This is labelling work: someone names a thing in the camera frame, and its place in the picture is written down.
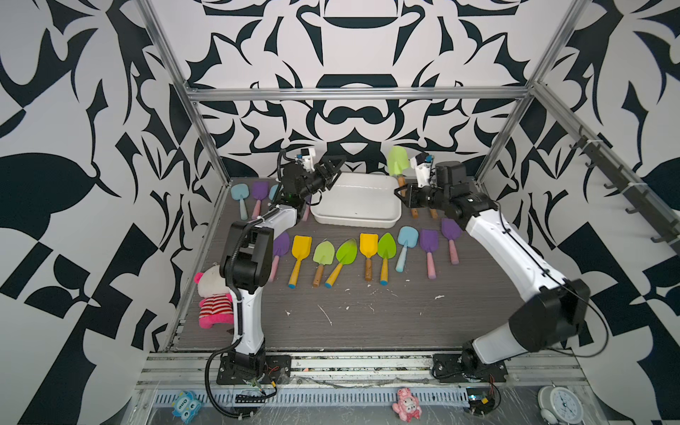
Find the blue toy shovel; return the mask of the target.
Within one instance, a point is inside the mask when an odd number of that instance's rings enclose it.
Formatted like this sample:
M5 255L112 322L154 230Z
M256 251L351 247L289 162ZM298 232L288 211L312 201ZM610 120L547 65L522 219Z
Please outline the blue toy shovel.
M269 195L268 195L269 201L270 201L272 204L276 204L276 203L277 203L277 201L278 201L278 199L279 199L279 193L280 193L280 185L279 185L278 183L277 183L277 184L274 184L274 185L270 188Z

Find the purple square shovel pink handle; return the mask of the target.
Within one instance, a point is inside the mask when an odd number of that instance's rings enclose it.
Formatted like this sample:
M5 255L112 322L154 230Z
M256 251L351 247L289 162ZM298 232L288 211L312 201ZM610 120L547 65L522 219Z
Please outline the purple square shovel pink handle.
M268 193L269 193L268 182L255 182L251 186L251 194L255 199L255 206L253 207L253 213L251 214L251 218L253 220L257 219L260 216L263 201L266 198L268 198Z

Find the teal square shovel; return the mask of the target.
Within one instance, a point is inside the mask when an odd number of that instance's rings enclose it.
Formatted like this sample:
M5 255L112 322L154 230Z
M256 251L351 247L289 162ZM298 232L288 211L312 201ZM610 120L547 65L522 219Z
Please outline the teal square shovel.
M249 186L246 183L238 183L231 187L230 194L239 205L239 214L242 221L249 221L245 200L250 196Z

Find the light blue pointed shovel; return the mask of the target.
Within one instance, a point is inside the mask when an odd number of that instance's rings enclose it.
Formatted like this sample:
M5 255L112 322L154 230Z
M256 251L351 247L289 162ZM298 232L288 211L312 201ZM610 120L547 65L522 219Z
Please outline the light blue pointed shovel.
M405 226L398 232L398 243L401 245L401 250L398 255L398 261L395 270L398 273L403 273L406 267L407 252L409 249L416 247L418 243L419 232L416 228Z

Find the purple pointed shovel pink handle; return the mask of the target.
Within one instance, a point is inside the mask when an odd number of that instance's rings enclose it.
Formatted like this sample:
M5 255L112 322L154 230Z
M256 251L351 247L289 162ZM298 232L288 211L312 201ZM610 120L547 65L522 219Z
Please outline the purple pointed shovel pink handle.
M279 267L279 262L281 258L288 254L290 251L291 242L290 235L287 232L281 233L279 237L276 237L273 245L273 262L270 271L270 276L268 282L272 283L276 279L276 273Z

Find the white plastic storage box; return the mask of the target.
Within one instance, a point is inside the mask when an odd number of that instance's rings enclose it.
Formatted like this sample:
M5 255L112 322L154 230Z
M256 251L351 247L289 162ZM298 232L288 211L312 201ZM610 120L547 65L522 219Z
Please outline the white plastic storage box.
M402 216L397 188L388 175L341 173L331 189L313 196L311 215L326 225L392 228Z

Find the green square shovel wooden handle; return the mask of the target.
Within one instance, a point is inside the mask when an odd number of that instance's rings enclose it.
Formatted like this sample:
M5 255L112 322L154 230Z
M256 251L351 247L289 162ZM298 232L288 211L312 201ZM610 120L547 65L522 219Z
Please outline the green square shovel wooden handle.
M410 168L407 150L402 146L393 146L388 153L387 168L390 176L395 177L398 186L406 185L404 171Z

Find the yellow toy shovel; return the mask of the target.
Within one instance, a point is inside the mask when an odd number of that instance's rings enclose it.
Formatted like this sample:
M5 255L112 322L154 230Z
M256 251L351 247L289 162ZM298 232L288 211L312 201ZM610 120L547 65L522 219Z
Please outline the yellow toy shovel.
M309 256L311 251L313 239L311 237L305 237L297 235L294 237L291 252L296 260L295 266L291 272L288 287L295 289L298 285L300 270L302 262Z

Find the green shovel yellow blue-tipped handle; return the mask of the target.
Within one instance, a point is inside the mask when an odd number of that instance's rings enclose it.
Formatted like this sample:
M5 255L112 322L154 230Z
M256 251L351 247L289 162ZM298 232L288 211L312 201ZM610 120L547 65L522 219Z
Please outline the green shovel yellow blue-tipped handle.
M389 261L396 255L396 242L391 233L385 233L378 242L378 255L382 259L380 284L389 283Z

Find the green pointed shovel yellow handle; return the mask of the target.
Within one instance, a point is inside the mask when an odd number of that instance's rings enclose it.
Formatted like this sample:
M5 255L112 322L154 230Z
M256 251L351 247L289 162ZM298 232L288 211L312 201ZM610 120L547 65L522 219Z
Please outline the green pointed shovel yellow handle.
M359 248L356 239L349 239L338 248L336 251L336 260L338 261L338 264L325 283L327 288L332 288L334 286L344 266L354 263L358 250Z

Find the yellow shovel wooden handle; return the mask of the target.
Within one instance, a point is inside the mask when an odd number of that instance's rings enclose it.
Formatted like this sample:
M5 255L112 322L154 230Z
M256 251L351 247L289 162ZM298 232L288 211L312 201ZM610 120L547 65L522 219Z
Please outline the yellow shovel wooden handle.
M359 235L359 251L365 257L364 278L366 282L373 280L372 258L377 254L378 235L361 233Z

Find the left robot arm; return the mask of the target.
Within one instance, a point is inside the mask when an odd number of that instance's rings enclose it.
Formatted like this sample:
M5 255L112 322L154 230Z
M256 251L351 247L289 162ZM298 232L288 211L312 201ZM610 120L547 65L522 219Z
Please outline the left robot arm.
M234 312L233 342L225 352L237 366L253 369L257 375L265 366L262 295L274 263L274 240L301 221L305 205L315 194L334 186L345 161L344 155L328 154L315 160L310 150L289 159L280 151L278 187L269 209L231 225L220 276L229 289Z

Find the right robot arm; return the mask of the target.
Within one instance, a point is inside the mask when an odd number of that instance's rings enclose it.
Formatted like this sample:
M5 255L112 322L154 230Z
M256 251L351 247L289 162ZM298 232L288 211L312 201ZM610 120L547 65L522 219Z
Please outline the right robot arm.
M581 280L566 278L519 237L500 205L473 189L462 163L435 164L427 155L410 159L408 166L416 180L400 185L395 195L410 209L441 211L476 239L524 302L505 324L465 346L460 362L466 372L527 352L551 349L584 329L589 287Z

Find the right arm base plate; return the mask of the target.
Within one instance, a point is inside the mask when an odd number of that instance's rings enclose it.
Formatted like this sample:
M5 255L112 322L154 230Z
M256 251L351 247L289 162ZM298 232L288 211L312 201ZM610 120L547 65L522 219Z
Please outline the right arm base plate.
M432 377L446 384L474 384L479 382L506 382L508 369L504 362L481 363L468 352L460 354L438 353L433 356Z

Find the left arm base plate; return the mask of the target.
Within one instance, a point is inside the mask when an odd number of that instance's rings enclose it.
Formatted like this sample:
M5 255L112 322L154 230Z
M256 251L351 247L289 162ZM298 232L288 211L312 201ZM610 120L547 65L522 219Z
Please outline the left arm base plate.
M221 356L216 384L270 384L290 378L292 357L289 355L270 355L260 357L235 355Z

